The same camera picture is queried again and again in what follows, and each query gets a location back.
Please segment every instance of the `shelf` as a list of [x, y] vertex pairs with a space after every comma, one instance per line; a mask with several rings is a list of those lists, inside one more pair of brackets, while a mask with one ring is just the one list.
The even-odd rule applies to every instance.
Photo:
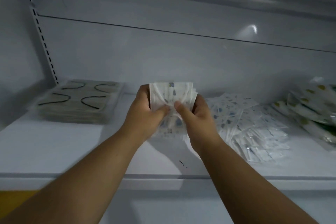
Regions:
[[[134, 95], [125, 94], [115, 108], [111, 124], [105, 126], [48, 122], [27, 113], [0, 133], [0, 178], [44, 179], [63, 173], [117, 131], [133, 100]], [[335, 156], [299, 128], [291, 129], [290, 135], [288, 158], [278, 165], [253, 167], [270, 180], [332, 182], [336, 189]], [[124, 187], [130, 187], [127, 180], [132, 179], [161, 179], [167, 183], [169, 179], [208, 180], [209, 175], [183, 141], [154, 138], [136, 152]]]

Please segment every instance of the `person's left hand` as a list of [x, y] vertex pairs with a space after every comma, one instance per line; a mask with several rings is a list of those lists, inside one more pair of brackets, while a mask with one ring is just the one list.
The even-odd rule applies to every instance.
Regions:
[[144, 142], [151, 137], [170, 108], [163, 106], [152, 112], [149, 108], [149, 85], [142, 85], [128, 110], [120, 131], [127, 136], [134, 136]]

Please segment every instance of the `forearm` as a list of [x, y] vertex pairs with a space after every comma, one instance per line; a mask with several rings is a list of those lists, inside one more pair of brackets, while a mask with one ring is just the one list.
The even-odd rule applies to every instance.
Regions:
[[99, 222], [142, 141], [117, 132], [17, 208], [8, 222]]
[[316, 223], [221, 140], [199, 153], [234, 223]]

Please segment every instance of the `patterned face mask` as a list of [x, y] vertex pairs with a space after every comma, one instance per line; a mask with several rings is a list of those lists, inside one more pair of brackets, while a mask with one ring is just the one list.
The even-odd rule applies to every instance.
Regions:
[[170, 113], [163, 119], [155, 136], [174, 137], [186, 134], [185, 124], [174, 108], [174, 103], [180, 101], [192, 111], [197, 92], [192, 82], [156, 82], [149, 84], [150, 108], [156, 111], [164, 105], [170, 106]]

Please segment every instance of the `disposable face mask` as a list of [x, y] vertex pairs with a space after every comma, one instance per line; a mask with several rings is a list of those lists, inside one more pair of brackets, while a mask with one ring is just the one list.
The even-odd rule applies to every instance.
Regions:
[[170, 107], [170, 113], [163, 119], [155, 136], [175, 137], [186, 134], [182, 117], [174, 108], [174, 103], [180, 101], [192, 111], [197, 92], [192, 82], [156, 82], [149, 84], [150, 108], [156, 111], [164, 105]]

